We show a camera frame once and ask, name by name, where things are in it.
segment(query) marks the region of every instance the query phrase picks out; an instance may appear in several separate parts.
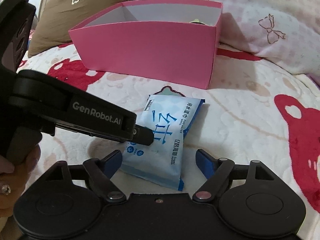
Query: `blue chinese character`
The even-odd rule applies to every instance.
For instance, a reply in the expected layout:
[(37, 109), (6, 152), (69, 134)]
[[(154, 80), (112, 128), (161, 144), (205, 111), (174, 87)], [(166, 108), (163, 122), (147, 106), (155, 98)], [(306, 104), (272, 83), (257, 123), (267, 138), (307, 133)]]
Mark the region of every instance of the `blue chinese character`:
[[(170, 126), (170, 125), (167, 126), (167, 129), (165, 130), (165, 132), (164, 132), (164, 131), (157, 131), (157, 128), (165, 128), (165, 125), (158, 125), (158, 124), (156, 124), (156, 129), (153, 131), (154, 134), (156, 134), (156, 133), (164, 134), (164, 137), (163, 137), (163, 140), (162, 140), (162, 144), (165, 144), (165, 136), (166, 136), (167, 134), (172, 135), (172, 132), (168, 132), (169, 126)], [(155, 140), (160, 141), (161, 138), (155, 137)]]
[[(155, 115), (156, 115), (156, 111), (153, 110), (153, 111), (152, 111), (153, 121), (155, 121)], [(160, 120), (161, 120), (161, 117), (162, 117), (167, 123), (170, 122), (170, 121), (168, 120), (168, 117), (171, 117), (174, 121), (177, 120), (177, 118), (172, 117), (172, 116), (170, 115), (170, 113), (167, 114), (167, 118), (165, 118), (165, 117), (162, 115), (162, 113), (160, 113), (160, 114), (159, 114), (159, 122), (160, 122)]]

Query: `open cardboard box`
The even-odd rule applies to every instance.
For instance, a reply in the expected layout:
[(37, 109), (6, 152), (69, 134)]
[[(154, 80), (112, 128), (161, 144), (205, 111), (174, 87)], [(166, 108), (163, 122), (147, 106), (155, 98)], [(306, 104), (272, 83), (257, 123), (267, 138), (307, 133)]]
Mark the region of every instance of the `open cardboard box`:
[[(84, 20), (69, 34), (91, 70), (207, 89), (219, 45), (222, 3), (134, 0)], [(199, 19), (206, 25), (189, 23)]]

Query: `red bear pattern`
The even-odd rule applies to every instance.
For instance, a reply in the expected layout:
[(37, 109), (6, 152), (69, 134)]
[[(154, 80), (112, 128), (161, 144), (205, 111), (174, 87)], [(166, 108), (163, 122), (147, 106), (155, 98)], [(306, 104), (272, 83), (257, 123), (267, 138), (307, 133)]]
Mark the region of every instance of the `red bear pattern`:
[[(293, 177), (310, 205), (320, 213), (320, 181), (317, 161), (320, 155), (320, 111), (304, 108), (300, 102), (287, 95), (276, 95), (275, 103), (289, 128), (289, 149)], [(287, 113), (286, 106), (296, 106), (301, 118)]]
[(96, 71), (97, 73), (94, 76), (88, 76), (86, 75), (88, 71), (89, 70), (84, 66), (81, 60), (70, 61), (69, 58), (66, 58), (54, 64), (49, 69), (48, 75), (86, 91), (90, 84), (98, 81), (105, 73)]

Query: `brown pillow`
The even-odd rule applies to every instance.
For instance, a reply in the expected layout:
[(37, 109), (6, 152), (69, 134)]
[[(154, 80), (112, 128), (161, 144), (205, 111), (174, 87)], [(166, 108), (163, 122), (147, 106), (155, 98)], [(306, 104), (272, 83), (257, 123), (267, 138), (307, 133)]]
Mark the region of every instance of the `brown pillow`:
[(88, 17), (127, 0), (50, 0), (33, 33), (28, 57), (71, 42), (68, 30)]

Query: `white bedspread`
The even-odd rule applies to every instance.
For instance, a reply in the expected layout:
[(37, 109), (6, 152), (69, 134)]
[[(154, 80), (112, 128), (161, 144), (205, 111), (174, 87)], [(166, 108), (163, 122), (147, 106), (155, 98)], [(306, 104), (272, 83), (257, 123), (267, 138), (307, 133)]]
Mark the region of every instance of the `white bedspread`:
[[(253, 159), (261, 160), (287, 183), (306, 205), (307, 216), (298, 235), (305, 240), (320, 239), (320, 157), (314, 158), (305, 152), (302, 163), (292, 163), (288, 125), (276, 107), (274, 97), (278, 94), (292, 96), (305, 108), (318, 110), (320, 98), (316, 98), (302, 82), (273, 63), (220, 45), (208, 90), (134, 76), (89, 71), (84, 68), (73, 44), (50, 49), (31, 59), (25, 57), (19, 70), (21, 69), (49, 73), (137, 114), (143, 110), (148, 95), (161, 90), (162, 93), (204, 98), (206, 103), (185, 138), (182, 168), (184, 191), (193, 194), (205, 182), (195, 163), (195, 152), (199, 148), (214, 157), (232, 159), (237, 164), (249, 164)], [(294, 117), (301, 116), (300, 110), (294, 106), (286, 109)], [(314, 129), (320, 138), (319, 127)], [(29, 183), (34, 182), (57, 160), (80, 164), (88, 158), (103, 158), (115, 149), (124, 149), (123, 144), (60, 129), (56, 130), (54, 137), (44, 135), (40, 146), (42, 157)], [(319, 156), (319, 144), (315, 145), (314, 149)], [(315, 191), (314, 200), (304, 196), (301, 185), (294, 179), (292, 166), (297, 165), (310, 170), (304, 175), (304, 179), (316, 178), (319, 182), (316, 183), (316, 188), (312, 189)], [(112, 181), (127, 195), (131, 192), (174, 192), (121, 171), (114, 175)]]

